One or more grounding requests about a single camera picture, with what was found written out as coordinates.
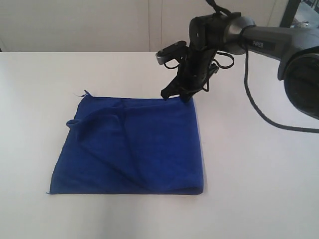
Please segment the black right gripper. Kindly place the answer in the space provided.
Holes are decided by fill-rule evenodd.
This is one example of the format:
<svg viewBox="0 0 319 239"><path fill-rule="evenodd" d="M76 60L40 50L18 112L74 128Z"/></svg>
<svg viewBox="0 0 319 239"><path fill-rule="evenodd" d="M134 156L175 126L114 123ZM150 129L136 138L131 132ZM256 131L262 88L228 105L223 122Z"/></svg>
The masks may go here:
<svg viewBox="0 0 319 239"><path fill-rule="evenodd" d="M231 68L231 65L221 65L215 60L215 55L231 57L222 50L223 31L228 22L229 18L220 13L191 20L185 60L178 69L176 80L161 90L160 96L164 100L179 95L181 101L187 103L197 92L210 90L209 79L220 68Z"/></svg>

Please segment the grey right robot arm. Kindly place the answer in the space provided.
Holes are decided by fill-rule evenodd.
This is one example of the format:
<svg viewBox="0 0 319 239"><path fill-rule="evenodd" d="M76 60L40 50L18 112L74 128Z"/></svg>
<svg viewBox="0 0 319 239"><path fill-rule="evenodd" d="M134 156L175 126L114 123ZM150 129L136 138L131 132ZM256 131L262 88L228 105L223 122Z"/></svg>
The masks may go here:
<svg viewBox="0 0 319 239"><path fill-rule="evenodd" d="M280 62L292 105L319 117L319 31L310 28L259 27L235 12L195 17L189 25L190 42L179 41L156 54L159 64L178 61L176 77L161 91L163 99L178 95L184 102L199 91L209 91L209 79L221 65L217 54L242 55L252 51Z"/></svg>

